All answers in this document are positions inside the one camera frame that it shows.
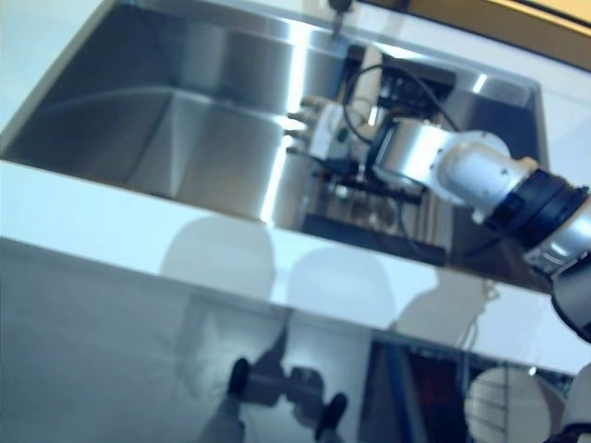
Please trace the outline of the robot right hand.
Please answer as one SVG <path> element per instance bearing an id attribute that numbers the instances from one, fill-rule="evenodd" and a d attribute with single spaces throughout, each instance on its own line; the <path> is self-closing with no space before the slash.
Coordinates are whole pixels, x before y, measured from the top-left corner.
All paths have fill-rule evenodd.
<path id="1" fill-rule="evenodd" d="M 319 161 L 352 158 L 352 137 L 344 121 L 343 106 L 319 96 L 306 96 L 299 108 L 288 113 L 287 120 L 297 126 L 287 127 L 283 134 L 292 139 L 291 153 Z"/>

